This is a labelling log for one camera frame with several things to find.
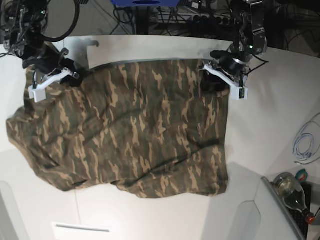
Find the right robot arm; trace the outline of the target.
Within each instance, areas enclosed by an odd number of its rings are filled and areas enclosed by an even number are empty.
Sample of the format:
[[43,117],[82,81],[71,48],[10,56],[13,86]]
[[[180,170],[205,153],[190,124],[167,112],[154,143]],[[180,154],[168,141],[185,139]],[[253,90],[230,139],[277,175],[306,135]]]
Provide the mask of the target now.
[[22,60],[23,69],[31,67],[33,77],[28,87],[30,99],[39,103],[46,99],[46,88],[54,83],[79,87],[82,77],[77,72],[75,62],[66,56],[67,48],[57,50],[51,43],[57,43],[68,37],[77,26],[80,6],[86,0],[74,1],[75,13],[70,28],[59,37],[47,37],[42,34],[42,22],[48,13],[48,0],[13,0],[4,11],[4,41],[6,50],[0,56],[14,56]]

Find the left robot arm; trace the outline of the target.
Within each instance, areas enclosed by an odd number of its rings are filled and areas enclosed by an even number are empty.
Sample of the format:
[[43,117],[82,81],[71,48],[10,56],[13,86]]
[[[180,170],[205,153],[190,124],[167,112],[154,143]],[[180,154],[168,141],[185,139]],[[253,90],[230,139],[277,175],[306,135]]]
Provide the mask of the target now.
[[251,60],[261,61],[261,66],[268,63],[258,57],[267,50],[264,4],[261,0],[232,0],[227,2],[227,9],[234,32],[233,42],[227,50],[210,52],[212,60],[199,68],[203,72],[200,86],[207,93],[229,89],[232,99],[246,100],[246,82],[258,69],[250,67]]

